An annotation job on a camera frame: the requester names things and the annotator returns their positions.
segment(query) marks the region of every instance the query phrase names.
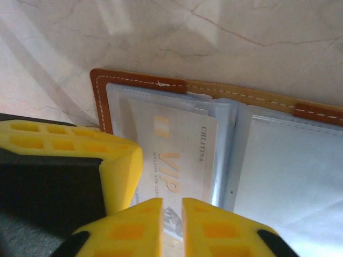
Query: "plastic page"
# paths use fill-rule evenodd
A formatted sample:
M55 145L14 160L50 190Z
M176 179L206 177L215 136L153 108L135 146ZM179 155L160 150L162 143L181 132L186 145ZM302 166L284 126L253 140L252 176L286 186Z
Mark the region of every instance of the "plastic page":
M165 229L182 238L183 197L221 205L237 103L115 84L107 94L115 134L143 148L132 204L163 197Z
M300 256L342 256L342 128L256 108L239 127L225 208L275 228Z

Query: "yellow foam pad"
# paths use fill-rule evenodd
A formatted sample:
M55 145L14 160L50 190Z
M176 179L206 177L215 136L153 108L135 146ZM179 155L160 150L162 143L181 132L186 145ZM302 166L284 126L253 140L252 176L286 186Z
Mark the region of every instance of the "yellow foam pad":
M107 215L130 206L143 170L142 149L135 142L82 126L2 121L0 147L20 155L102 159L99 172Z
M268 226L202 201L184 198L182 222L185 257L274 257L257 234Z
M159 257L163 235L162 199L142 202L79 228L91 235L76 257Z

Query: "white stitching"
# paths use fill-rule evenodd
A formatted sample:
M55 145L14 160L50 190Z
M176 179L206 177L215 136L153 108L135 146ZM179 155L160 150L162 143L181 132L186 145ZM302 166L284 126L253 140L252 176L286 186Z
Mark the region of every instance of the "white stitching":
M103 130L105 132L106 132L105 117L103 115L102 104L101 104L101 99L100 99L100 92L99 92L99 85L98 85L98 79L99 78L121 79L121 80L141 82L141 83L145 83L145 84L154 84L154 85L157 85L157 86L161 86L161 84L163 84L163 83L160 83L159 81L158 81L158 83L154 83L154 82L142 81L142 80L137 80L137 79L126 79L126 78L121 78L121 77L112 77L112 76L105 76L105 75L97 76L97 78L95 80L95 86L96 86L96 93L98 94L98 99L99 99L99 105L100 105L100 112L101 112L101 119L102 119ZM172 84L170 86L172 86L172 87L183 87L183 85L175 85L175 84ZM203 89L203 90L207 90L207 91L215 91L215 92L233 94L233 95L237 95L237 96L241 96L241 97L247 97L247 98L256 99L256 100L259 100L259 101L267 101L266 99L258 98L258 97L252 96L252 95L244 95L244 94L239 94L239 93L235 93L235 92L224 91L224 90L219 90L219 89L212 89L212 88L205 88L205 87L197 87L197 86L189 86L189 85L186 85L186 86L187 87L198 88L198 89ZM280 105L280 106L284 106L284 107L295 109L295 107L293 105L287 105L287 104L284 104L284 103L278 103L278 102L273 102L273 101L268 101L268 102L269 103L273 103L273 104L277 104L277 105ZM295 110L296 111L307 112L309 114L314 114L313 111L305 111L305 110L302 110L302 109L295 109ZM318 116L327 116L325 114L316 114L316 115L318 115ZM338 119L338 120L343 121L343 118L339 118L339 117L336 117L336 116L327 116L327 117L331 118L331 119Z
M269 103L273 103L273 104L277 104L277 105L281 105L281 106L284 106L284 107L289 107L289 108L295 109L295 107L294 107L293 105L287 105L287 104L284 104L284 103L278 103L278 102L268 101L268 100L266 100L266 99L257 98L257 97L252 96L252 95L244 95L244 94L239 94L239 93L230 92L230 91L223 91L223 90L218 90L218 89L211 89L211 88L197 87L197 86L189 86L189 85L187 85L187 87L193 87L193 88L205 89L205 90L212 90L212 91L216 91L216 92L222 92L222 93L237 95L237 96L241 96L241 97L252 98L252 99L259 100L259 101L267 101L267 102L269 102ZM302 109L295 109L295 110L296 110L296 111L307 112L307 113L309 113L309 114L316 114L316 115L318 115L318 116L327 116L327 115L325 115L325 114L317 114L317 113L315 113L315 112L313 112L313 111L306 111L306 110L302 110ZM336 117L336 116L327 116L327 117L330 118L330 119L338 119L338 120L343 121L343 118L340 119L339 117Z
M158 83L154 83L154 82L147 82L147 81L142 81L142 80L137 80L137 79L126 79L126 78L121 78L121 77L112 77L112 76L105 76L105 75L99 75L97 76L96 80L95 80L95 86L96 86L96 93L98 94L98 99L99 99L99 105L100 105L100 112L101 112L101 120L102 120L102 125L103 125L103 130L106 132L106 125L105 125L105 116L103 115L103 109L102 109L102 104L101 104L101 99L100 99L100 92L99 92L99 84L98 84L98 80L99 78L112 78L112 79L121 79L121 80L128 80L128 81L136 81L136 82L141 82L141 83L145 83L145 84L154 84L157 86L172 86L172 87L183 87L183 85L170 85L170 84L164 84L164 83L160 83L158 81Z

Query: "marble surface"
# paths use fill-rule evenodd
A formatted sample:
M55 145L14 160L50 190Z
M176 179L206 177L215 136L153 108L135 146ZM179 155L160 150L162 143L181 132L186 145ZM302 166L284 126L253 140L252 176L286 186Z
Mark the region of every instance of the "marble surface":
M0 112L80 125L94 67L343 106L342 0L4 0L0 53Z

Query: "brown leather trim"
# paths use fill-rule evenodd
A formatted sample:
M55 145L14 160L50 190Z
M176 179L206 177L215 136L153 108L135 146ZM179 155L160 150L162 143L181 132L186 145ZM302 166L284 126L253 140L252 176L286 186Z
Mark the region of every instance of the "brown leather trim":
M343 111L329 110L298 103L295 106L293 115L300 118L343 126Z
M117 83L135 87L145 87L173 93L186 94L185 81L144 75L126 71L93 69L90 72L93 92L98 110L101 131L113 134L109 105L106 93L107 83Z
M100 128L102 131L107 133L113 133L106 94L106 84L109 82L165 90L181 94L193 92L197 94L210 95L213 98L229 98L249 105L260 106L275 111L294 114L295 116L306 119L313 119L320 122L343 126L343 117L341 117L341 114L343 114L342 107L314 103L251 88L211 82L170 79L127 71L105 69L93 69L91 71L91 80L96 107L98 109ZM308 109L309 112L307 111L306 113L306 108L308 107L316 108L317 114L314 115L311 113L312 111L314 112L314 109Z

